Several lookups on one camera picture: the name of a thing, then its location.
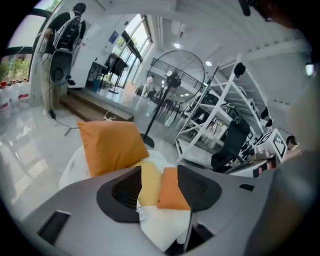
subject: black hair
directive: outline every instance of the black hair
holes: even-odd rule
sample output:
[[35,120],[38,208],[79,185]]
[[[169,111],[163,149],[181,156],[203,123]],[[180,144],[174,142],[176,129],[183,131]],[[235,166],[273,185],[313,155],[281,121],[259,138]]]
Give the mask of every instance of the black hair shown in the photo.
[[86,4],[84,4],[83,2],[78,2],[74,7],[73,7],[73,11],[79,12],[81,14],[83,14],[86,11]]
[[298,145],[297,141],[296,141],[296,137],[291,135],[288,138],[286,138],[286,144],[288,145],[288,143],[291,142],[293,145]]

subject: chair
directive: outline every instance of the chair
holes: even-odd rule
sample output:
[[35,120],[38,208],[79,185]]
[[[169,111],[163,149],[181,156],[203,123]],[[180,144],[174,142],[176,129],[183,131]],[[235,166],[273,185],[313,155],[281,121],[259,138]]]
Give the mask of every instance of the chair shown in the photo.
[[238,123],[231,121],[222,149],[211,157],[211,166],[214,172],[225,173],[228,170],[225,165],[236,158],[241,163],[245,162],[239,156],[239,152],[246,142],[249,133],[250,126],[246,121],[243,119]]

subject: fan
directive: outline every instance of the fan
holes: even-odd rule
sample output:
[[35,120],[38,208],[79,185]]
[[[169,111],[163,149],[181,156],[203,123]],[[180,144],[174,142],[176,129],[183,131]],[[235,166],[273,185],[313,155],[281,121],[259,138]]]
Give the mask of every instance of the fan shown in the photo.
[[146,75],[144,91],[157,103],[157,107],[143,135],[144,143],[151,148],[155,145],[148,137],[148,133],[163,103],[166,102],[172,107],[178,106],[178,113],[180,107],[187,105],[191,100],[194,101],[195,96],[201,94],[204,82],[205,67],[199,57],[192,52],[174,50],[152,60]]

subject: railing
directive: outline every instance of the railing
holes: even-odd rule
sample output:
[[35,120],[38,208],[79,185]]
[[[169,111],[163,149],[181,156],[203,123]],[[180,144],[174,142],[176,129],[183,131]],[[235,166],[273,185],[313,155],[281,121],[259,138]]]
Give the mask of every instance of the railing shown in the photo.
[[151,66],[159,70],[162,70],[165,73],[167,73],[168,71],[177,72],[181,81],[192,86],[193,88],[195,88],[197,91],[200,91],[201,93],[204,91],[205,87],[202,82],[198,81],[197,79],[187,74],[186,72],[182,71],[181,69],[176,68],[175,66],[172,66],[156,58],[153,58]]

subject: yellow pillow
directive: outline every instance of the yellow pillow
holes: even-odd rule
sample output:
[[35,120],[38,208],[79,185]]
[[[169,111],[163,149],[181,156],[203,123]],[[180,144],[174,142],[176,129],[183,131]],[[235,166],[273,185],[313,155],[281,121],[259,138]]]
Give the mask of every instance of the yellow pillow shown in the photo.
[[149,156],[133,122],[78,122],[78,127],[91,177],[131,167]]
[[157,207],[159,209],[190,210],[190,206],[178,186],[177,167],[164,169]]
[[141,206],[156,206],[161,188],[162,173],[148,161],[140,161],[134,166],[141,166],[142,189],[138,196]]

